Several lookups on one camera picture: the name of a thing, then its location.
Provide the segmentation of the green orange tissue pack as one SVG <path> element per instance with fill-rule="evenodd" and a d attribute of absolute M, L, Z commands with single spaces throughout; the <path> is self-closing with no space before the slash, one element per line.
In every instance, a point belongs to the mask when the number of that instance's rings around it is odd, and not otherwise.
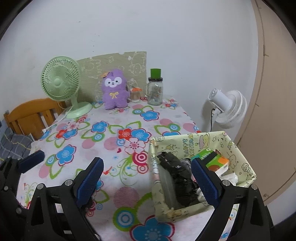
<path fill-rule="evenodd" d="M 215 154 L 210 161 L 207 162 L 206 167 L 210 171 L 216 172 L 217 175 L 222 175 L 228 170 L 229 167 L 229 160 L 223 157 L 218 151 L 213 151 L 212 149 L 206 148 L 203 149 L 200 153 L 196 154 L 195 156 L 191 157 L 191 161 L 195 158 L 200 158 L 204 160 L 211 154 Z"/>

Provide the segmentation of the black plastic bag bundle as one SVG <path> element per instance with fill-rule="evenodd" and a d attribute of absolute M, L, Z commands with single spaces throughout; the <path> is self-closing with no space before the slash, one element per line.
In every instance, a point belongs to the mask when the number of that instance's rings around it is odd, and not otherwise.
<path fill-rule="evenodd" d="M 168 171 L 173 181 L 176 201 L 182 207 L 199 203 L 197 190 L 199 185 L 194 181 L 189 158 L 179 159 L 171 152 L 158 154 L 160 165 Z"/>

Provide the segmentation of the grey plaid bedding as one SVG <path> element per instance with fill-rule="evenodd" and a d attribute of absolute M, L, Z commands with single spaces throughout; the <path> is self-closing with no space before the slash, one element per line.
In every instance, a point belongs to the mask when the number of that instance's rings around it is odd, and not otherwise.
<path fill-rule="evenodd" d="M 7 128 L 1 138 L 1 162 L 7 157 L 23 159 L 29 156 L 34 139 L 29 135 L 19 135 Z"/>

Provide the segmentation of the white folded tissues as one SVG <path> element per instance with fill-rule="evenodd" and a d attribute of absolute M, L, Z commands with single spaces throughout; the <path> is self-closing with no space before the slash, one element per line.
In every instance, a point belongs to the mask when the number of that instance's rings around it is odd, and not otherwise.
<path fill-rule="evenodd" d="M 228 180 L 232 185 L 236 186 L 238 183 L 238 176 L 235 173 L 226 174 L 227 171 L 228 168 L 225 166 L 219 168 L 215 173 L 221 180 Z"/>

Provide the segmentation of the wooden bed headboard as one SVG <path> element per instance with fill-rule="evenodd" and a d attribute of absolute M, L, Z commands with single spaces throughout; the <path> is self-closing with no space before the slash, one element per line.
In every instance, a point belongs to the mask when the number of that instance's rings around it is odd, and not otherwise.
<path fill-rule="evenodd" d="M 50 98 L 35 99 L 17 106 L 9 114 L 4 114 L 8 127 L 19 135 L 31 134 L 35 140 L 43 135 L 43 129 L 51 126 L 57 119 L 54 114 L 61 114 L 66 108 L 64 101 Z"/>

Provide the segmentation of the floral tablecloth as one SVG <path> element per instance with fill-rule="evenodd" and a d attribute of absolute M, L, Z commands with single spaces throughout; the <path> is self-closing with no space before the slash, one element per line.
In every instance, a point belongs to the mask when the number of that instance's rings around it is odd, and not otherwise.
<path fill-rule="evenodd" d="M 205 148 L 229 160 L 229 169 L 242 178 L 244 158 L 226 133 L 202 133 L 172 98 L 151 106 L 142 98 L 126 108 L 105 110 L 102 102 L 74 120 L 62 119 L 33 142 L 45 159 L 18 184 L 17 198 L 29 207 L 40 183 L 61 185 L 74 179 L 95 157 L 104 171 L 86 215 L 103 240 L 194 240 L 212 208 L 200 203 L 173 211 L 167 222 L 157 220 L 155 204 L 163 204 L 164 182 L 160 167 L 149 161 L 149 144 L 156 151 L 191 158 Z"/>

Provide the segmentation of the yellow cartoon storage box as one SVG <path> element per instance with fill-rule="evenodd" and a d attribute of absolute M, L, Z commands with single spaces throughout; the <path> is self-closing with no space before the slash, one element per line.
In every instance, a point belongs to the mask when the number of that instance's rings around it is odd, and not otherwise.
<path fill-rule="evenodd" d="M 180 204 L 172 174 L 158 158 L 161 153 L 193 161 L 191 174 L 205 194 L 204 201 Z M 255 171 L 224 131 L 153 137 L 149 144 L 149 167 L 155 216 L 161 222 L 175 222 L 217 207 L 222 194 L 220 178 L 225 175 L 235 174 L 237 187 L 247 188 L 256 180 Z"/>

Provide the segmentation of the beige door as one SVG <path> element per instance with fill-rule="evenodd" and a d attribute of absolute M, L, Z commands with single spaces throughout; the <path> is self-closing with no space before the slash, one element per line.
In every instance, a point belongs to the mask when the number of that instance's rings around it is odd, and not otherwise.
<path fill-rule="evenodd" d="M 295 181 L 295 41 L 263 1 L 252 2 L 258 62 L 249 108 L 236 141 L 269 204 Z"/>

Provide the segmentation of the green desk fan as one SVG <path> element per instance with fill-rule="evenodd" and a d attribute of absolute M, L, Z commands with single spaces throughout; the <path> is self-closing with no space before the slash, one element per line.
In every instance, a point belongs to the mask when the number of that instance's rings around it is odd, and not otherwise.
<path fill-rule="evenodd" d="M 57 102 L 71 101 L 71 107 L 66 114 L 68 119 L 82 117 L 92 109 L 89 102 L 77 101 L 80 79 L 78 63 L 66 56 L 51 59 L 41 73 L 41 87 L 50 99 Z"/>

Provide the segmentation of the white standing fan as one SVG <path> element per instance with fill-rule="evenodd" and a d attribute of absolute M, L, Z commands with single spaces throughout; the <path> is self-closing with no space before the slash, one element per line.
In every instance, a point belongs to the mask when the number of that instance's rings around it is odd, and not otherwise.
<path fill-rule="evenodd" d="M 214 106 L 211 111 L 211 127 L 215 123 L 223 129 L 230 129 L 239 124 L 247 112 L 247 101 L 238 90 L 223 93 L 214 88 L 208 95 L 208 101 Z"/>

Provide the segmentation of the purple plush toy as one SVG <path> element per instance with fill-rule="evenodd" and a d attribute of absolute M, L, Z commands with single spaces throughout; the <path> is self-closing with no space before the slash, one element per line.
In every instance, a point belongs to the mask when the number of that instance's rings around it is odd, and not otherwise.
<path fill-rule="evenodd" d="M 103 92 L 102 101 L 106 110 L 127 107 L 130 93 L 126 87 L 126 78 L 120 69 L 113 69 L 103 77 L 101 85 Z"/>

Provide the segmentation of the cotton swab container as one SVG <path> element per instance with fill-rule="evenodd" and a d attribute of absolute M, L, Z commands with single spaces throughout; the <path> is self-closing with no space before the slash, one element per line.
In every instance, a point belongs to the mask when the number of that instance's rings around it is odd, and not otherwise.
<path fill-rule="evenodd" d="M 132 87 L 130 89 L 130 100 L 131 102 L 139 102 L 142 96 L 142 89 L 139 87 Z"/>

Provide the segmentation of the glass mason jar mug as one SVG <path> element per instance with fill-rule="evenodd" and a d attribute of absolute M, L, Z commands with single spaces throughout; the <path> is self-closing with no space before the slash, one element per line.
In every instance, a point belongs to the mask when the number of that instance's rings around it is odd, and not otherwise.
<path fill-rule="evenodd" d="M 152 68 L 147 84 L 147 102 L 149 105 L 161 105 L 163 102 L 163 78 L 161 69 Z"/>

